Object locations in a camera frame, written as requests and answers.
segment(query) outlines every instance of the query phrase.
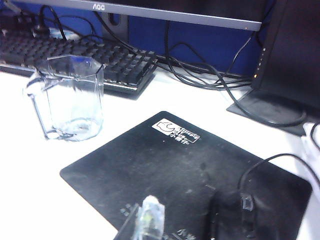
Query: computer monitor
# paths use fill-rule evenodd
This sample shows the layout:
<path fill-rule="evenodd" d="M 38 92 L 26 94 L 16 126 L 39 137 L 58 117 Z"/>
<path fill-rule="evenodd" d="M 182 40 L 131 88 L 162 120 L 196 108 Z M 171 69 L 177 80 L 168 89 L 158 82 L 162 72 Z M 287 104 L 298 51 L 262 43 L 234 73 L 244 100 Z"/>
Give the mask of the computer monitor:
<path fill-rule="evenodd" d="M 15 2 L 259 31 L 267 0 L 15 0 Z"/>
<path fill-rule="evenodd" d="M 320 1 L 275 6 L 252 87 L 320 110 Z"/>

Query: mechanical keyboard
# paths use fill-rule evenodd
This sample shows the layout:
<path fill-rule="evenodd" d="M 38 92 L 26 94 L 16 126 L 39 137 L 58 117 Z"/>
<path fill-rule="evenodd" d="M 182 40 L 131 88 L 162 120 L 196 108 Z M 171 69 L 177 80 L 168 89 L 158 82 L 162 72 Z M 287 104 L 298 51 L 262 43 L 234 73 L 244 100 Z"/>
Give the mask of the mechanical keyboard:
<path fill-rule="evenodd" d="M 156 54 L 129 51 L 113 42 L 34 37 L 31 32 L 0 31 L 0 70 L 31 76 L 38 63 L 48 57 L 76 55 L 92 57 L 104 68 L 104 89 L 138 94 L 152 79 Z"/>

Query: white sticker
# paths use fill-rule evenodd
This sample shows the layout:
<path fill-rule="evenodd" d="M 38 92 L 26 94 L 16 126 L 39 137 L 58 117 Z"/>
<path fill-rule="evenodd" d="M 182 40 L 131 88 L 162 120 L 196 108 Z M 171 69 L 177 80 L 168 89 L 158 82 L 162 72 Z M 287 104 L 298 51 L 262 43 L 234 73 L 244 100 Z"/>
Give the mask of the white sticker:
<path fill-rule="evenodd" d="M 189 131 L 165 118 L 156 122 L 152 127 L 185 145 L 189 145 L 190 143 L 193 144 L 200 138 L 198 134 L 193 133 L 192 131 Z"/>

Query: desk surface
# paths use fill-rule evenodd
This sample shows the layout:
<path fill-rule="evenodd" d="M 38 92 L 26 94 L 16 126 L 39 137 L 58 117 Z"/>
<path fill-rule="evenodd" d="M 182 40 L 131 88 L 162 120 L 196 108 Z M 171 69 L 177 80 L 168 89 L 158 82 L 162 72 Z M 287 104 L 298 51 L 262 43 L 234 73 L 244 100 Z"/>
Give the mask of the desk surface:
<path fill-rule="evenodd" d="M 23 95 L 28 78 L 0 73 L 0 239 L 112 240 L 117 230 L 59 175 L 87 155 L 160 111 L 168 111 L 261 158 L 301 155 L 301 139 L 230 113 L 225 91 L 188 86 L 162 70 L 138 99 L 104 95 L 100 134 L 81 142 L 45 140 L 32 102 Z M 233 91 L 239 98 L 249 88 Z M 290 158 L 272 163 L 298 176 L 306 170 Z M 312 194 L 298 240 L 320 239 L 320 207 Z"/>

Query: aoc logo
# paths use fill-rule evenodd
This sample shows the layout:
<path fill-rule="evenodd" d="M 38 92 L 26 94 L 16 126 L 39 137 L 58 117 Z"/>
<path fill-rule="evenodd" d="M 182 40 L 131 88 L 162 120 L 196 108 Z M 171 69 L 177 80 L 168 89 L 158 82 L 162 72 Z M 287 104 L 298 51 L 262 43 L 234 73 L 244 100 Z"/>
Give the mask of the aoc logo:
<path fill-rule="evenodd" d="M 93 10 L 102 10 L 102 11 L 104 11 L 105 10 L 105 5 L 104 4 L 94 4 L 93 5 L 93 8 L 92 8 Z"/>

